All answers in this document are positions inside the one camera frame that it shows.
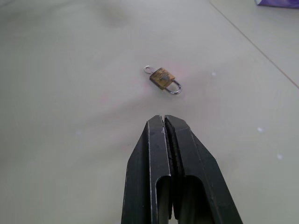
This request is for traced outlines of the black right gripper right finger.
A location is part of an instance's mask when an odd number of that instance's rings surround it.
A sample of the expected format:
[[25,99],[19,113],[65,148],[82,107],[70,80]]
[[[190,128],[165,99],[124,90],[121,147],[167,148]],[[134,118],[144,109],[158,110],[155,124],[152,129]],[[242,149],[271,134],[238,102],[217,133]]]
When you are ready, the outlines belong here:
[[173,211],[180,224],[241,224],[216,159],[182,119],[164,118],[173,164]]

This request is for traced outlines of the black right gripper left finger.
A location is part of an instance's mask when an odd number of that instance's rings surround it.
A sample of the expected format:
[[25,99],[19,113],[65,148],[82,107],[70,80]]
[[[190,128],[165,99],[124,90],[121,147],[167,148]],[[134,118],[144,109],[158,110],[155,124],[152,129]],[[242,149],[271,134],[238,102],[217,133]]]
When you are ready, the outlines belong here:
[[167,224],[171,208],[171,168],[164,121],[156,115],[128,160],[121,223]]

